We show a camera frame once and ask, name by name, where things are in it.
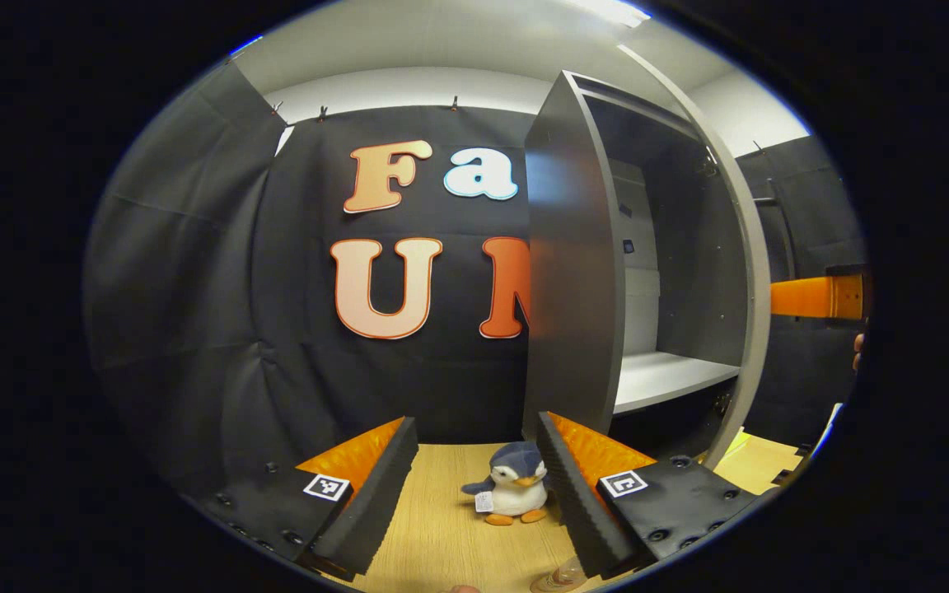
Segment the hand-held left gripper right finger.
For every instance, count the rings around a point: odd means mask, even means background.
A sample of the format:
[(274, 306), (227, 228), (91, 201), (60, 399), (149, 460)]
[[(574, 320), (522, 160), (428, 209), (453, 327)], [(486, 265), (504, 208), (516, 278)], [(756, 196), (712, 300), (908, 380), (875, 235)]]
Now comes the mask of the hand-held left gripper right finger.
[(535, 443), (588, 577), (639, 571), (723, 531), (754, 495), (689, 455), (656, 460), (561, 414), (538, 414)]

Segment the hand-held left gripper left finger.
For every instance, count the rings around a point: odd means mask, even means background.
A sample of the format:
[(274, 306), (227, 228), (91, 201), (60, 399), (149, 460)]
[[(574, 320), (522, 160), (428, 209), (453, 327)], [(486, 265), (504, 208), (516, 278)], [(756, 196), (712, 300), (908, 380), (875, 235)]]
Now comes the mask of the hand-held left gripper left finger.
[(417, 451), (417, 421), (400, 417), (290, 468), (241, 463), (194, 502), (286, 562), (354, 581), (383, 544)]

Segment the white cabinet door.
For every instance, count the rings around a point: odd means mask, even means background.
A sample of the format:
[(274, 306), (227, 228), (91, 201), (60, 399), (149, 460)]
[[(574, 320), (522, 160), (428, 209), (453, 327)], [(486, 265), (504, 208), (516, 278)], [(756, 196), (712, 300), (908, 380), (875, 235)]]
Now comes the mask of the white cabinet door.
[(720, 138), (711, 121), (695, 104), (689, 95), (663, 74), (655, 65), (651, 65), (636, 50), (628, 45), (618, 44), (617, 49), (632, 58), (648, 75), (655, 79), (663, 89), (669, 91), (674, 101), (689, 117), (690, 123), (704, 140), (704, 145), (711, 152), (716, 161), (719, 174), (726, 185), (728, 199), (737, 219), (741, 232), (741, 246), (746, 276), (746, 331), (743, 338), (741, 368), (736, 376), (736, 383), (730, 404), (709, 448), (705, 451), (702, 465), (705, 469), (715, 470), (726, 457), (728, 447), (734, 442), (735, 436), (745, 425), (746, 417), (755, 395), (760, 387), (762, 369), (769, 340), (769, 258), (767, 244), (757, 207), (752, 198), (749, 185), (741, 168), (726, 143)]

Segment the clear plastic bottle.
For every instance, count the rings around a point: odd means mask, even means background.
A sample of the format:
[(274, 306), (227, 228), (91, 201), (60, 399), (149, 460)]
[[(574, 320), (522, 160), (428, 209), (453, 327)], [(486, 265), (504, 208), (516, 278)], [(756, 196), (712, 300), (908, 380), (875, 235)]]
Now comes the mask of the clear plastic bottle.
[(575, 555), (554, 570), (536, 577), (530, 584), (530, 593), (569, 593), (583, 586), (587, 579), (582, 563)]

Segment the white cabinet shelf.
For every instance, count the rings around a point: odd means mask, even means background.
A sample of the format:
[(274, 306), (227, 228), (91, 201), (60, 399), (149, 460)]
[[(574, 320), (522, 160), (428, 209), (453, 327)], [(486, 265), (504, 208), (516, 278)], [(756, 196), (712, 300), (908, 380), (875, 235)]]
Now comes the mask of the white cabinet shelf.
[(738, 376), (739, 367), (664, 352), (623, 357), (614, 415), (697, 393)]

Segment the grey cabinet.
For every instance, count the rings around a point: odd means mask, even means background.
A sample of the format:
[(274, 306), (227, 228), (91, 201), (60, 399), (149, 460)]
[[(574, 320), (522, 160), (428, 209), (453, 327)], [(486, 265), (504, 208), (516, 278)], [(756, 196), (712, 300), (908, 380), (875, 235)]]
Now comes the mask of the grey cabinet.
[(649, 455), (704, 460), (722, 425), (736, 377), (614, 415), (623, 357), (741, 368), (741, 232), (714, 155), (671, 99), (563, 71), (532, 121), (526, 438), (549, 410)]

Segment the penguin plush toy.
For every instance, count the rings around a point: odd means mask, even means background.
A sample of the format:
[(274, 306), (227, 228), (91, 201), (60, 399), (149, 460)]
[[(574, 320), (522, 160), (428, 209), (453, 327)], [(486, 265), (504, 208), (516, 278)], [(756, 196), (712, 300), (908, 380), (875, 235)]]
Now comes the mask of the penguin plush toy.
[(515, 441), (491, 455), (484, 479), (464, 484), (460, 491), (474, 499), (474, 510), (489, 525), (535, 523), (547, 515), (549, 471), (535, 443)]

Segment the black backdrop cloth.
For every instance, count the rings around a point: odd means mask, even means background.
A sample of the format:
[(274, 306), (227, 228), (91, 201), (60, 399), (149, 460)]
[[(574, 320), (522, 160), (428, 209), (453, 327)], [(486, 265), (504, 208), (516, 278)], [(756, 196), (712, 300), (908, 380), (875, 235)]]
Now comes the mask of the black backdrop cloth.
[[(524, 143), (561, 72), (385, 68), (261, 94), (223, 65), (154, 118), (105, 189), (83, 314), (103, 390), (174, 488), (398, 417), (425, 443), (524, 437)], [(805, 222), (757, 213), (769, 280), (810, 275)], [(853, 386), (841, 344), (771, 315), (743, 428), (820, 443)]]

